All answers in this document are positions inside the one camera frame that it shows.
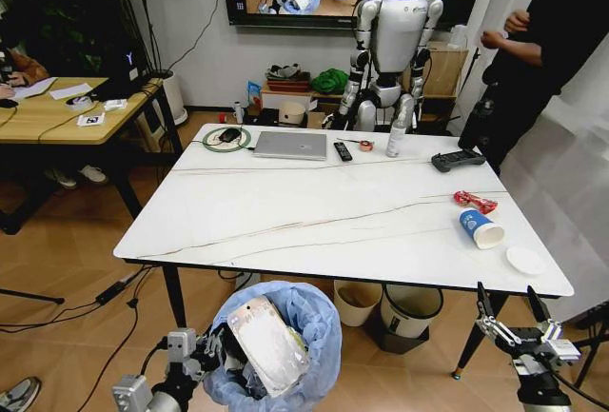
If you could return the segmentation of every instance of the white plate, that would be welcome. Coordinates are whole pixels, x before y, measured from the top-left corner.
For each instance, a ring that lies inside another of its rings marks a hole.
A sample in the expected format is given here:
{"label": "white plate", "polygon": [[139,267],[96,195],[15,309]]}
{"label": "white plate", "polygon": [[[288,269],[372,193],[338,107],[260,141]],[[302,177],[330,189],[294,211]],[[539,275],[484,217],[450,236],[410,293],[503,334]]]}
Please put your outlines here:
{"label": "white plate", "polygon": [[523,247],[510,247],[505,252],[507,261],[522,274],[539,276],[545,271],[545,263],[532,250]]}

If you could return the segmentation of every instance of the blue paper cup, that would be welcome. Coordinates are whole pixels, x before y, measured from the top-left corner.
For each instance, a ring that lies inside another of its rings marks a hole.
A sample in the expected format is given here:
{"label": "blue paper cup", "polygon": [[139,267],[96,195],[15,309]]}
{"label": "blue paper cup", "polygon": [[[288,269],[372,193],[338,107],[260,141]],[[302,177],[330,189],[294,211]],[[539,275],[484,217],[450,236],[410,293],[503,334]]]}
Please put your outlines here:
{"label": "blue paper cup", "polygon": [[477,209],[464,209],[459,221],[469,237],[482,250],[501,244],[505,236],[501,226],[486,218]]}

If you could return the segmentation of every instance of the green cloth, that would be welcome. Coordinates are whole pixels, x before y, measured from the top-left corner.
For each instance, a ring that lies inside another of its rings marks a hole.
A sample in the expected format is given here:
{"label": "green cloth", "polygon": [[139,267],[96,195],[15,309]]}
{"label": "green cloth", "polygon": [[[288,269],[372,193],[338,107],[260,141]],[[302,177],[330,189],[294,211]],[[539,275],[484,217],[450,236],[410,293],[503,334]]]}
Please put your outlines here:
{"label": "green cloth", "polygon": [[326,95],[330,93],[341,94],[344,91],[348,78],[349,76],[346,72],[330,68],[313,79],[311,86],[315,91]]}

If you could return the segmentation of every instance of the wooden desk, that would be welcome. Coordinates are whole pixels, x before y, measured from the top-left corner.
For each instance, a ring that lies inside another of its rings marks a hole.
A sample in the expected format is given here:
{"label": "wooden desk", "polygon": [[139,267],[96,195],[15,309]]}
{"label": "wooden desk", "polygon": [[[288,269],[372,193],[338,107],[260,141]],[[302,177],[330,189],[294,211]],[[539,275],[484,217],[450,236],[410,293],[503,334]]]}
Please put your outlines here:
{"label": "wooden desk", "polygon": [[[148,101],[146,94],[135,93],[128,99],[126,108],[107,112],[104,124],[92,128],[82,128],[76,125],[78,116],[87,109],[72,110],[66,104],[68,98],[54,100],[50,96],[51,91],[60,88],[69,88],[84,83],[95,88],[104,81],[106,81],[104,77],[60,77],[42,95],[19,100],[17,113],[0,127],[0,143],[89,146],[105,143],[131,118],[134,112]],[[146,85],[146,91],[150,94],[156,93],[161,85],[161,80],[153,79]],[[103,111],[102,103],[97,103],[95,109],[91,110],[88,115],[101,114]],[[10,108],[0,109],[0,124],[9,118],[11,113]],[[65,125],[53,128],[66,121],[68,122]]]}
{"label": "wooden desk", "polygon": [[[10,156],[23,154],[24,157],[37,159],[45,157],[42,162],[47,156],[53,155],[63,156],[70,153],[94,155],[98,162],[102,162],[100,165],[116,185],[131,215],[136,217],[142,207],[128,181],[127,171],[120,163],[121,155],[116,153],[115,139],[132,119],[156,99],[161,107],[167,135],[173,145],[174,159],[182,154],[182,144],[171,116],[163,81],[160,79],[150,80],[144,85],[143,91],[129,97],[126,108],[106,112],[104,124],[95,127],[78,127],[76,122],[78,116],[85,112],[87,115],[102,113],[104,111],[102,103],[96,103],[91,108],[73,110],[66,104],[68,98],[54,100],[49,93],[52,90],[84,83],[95,88],[105,80],[106,78],[101,77],[60,77],[42,95],[19,100],[16,111],[14,108],[0,109],[0,149]],[[18,232],[21,224],[52,193],[53,186],[50,186],[49,182],[44,182],[42,172],[39,173],[40,185],[36,186],[36,190],[15,212],[6,214],[0,210],[0,227],[6,233]]]}

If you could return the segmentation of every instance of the silver laptop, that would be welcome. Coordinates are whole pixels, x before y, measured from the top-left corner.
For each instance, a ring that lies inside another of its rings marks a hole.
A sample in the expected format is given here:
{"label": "silver laptop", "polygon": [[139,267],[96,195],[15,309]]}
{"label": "silver laptop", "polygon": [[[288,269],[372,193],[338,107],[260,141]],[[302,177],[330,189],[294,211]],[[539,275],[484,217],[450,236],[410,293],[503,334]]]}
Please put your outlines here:
{"label": "silver laptop", "polygon": [[254,156],[325,160],[325,135],[263,131],[256,144]]}

